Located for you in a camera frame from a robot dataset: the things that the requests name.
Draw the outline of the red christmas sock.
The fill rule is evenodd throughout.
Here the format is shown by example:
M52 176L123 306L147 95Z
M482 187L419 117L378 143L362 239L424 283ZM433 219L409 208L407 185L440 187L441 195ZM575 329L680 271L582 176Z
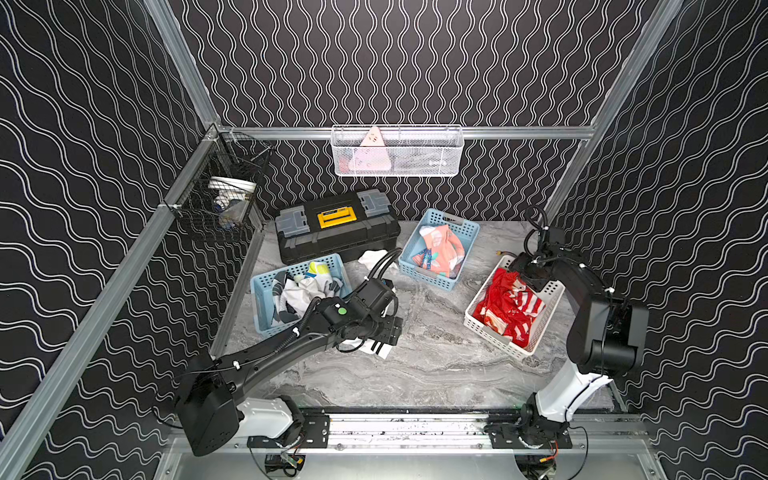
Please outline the red christmas sock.
M490 286L472 316L515 345L527 347L533 323L543 307L543 301L529 288Z

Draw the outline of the plain white sock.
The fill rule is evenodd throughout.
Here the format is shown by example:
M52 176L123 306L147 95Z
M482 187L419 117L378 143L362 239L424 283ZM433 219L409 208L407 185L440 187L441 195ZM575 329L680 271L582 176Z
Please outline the plain white sock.
M388 252L386 250L367 250L360 256L357 262L363 265L368 272L371 272L374 266L387 254Z

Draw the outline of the white neon yellow sock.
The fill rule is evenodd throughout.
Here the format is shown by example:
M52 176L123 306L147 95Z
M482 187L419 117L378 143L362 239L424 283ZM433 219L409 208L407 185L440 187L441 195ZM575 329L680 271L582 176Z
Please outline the white neon yellow sock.
M309 263L306 275L308 277L332 276L329 265L325 262L319 261L312 261Z

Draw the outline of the red white striped sock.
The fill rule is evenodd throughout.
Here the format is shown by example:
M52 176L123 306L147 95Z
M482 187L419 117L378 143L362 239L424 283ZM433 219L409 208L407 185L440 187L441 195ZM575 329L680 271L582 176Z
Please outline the red white striped sock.
M517 272L497 269L488 291L488 308L507 324L532 323L546 303L520 281Z

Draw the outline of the pink sock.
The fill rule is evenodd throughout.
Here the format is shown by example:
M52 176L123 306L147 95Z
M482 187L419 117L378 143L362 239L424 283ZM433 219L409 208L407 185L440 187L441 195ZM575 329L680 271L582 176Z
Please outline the pink sock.
M438 276L455 279L465 259L465 249L458 236L447 225L419 228L424 246L412 257L419 268Z

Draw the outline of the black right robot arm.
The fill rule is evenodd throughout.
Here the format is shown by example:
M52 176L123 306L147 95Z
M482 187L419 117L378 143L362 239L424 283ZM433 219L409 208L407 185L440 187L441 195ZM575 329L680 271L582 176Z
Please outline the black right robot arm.
M511 269L535 287L561 283L572 303L567 360L532 397L538 416L565 424L592 394L642 366L649 310L618 295L555 227L533 227Z

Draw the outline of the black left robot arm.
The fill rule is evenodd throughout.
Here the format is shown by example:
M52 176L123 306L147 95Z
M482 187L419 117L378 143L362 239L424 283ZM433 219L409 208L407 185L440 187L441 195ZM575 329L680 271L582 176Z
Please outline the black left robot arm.
M305 417L296 403L286 395L256 399L251 391L347 340L396 345L403 327L398 306L393 282L373 278L345 297L313 299L293 327L251 347L219 358L195 356L173 400L191 452L209 455L237 436L263 439L269 447L297 443Z

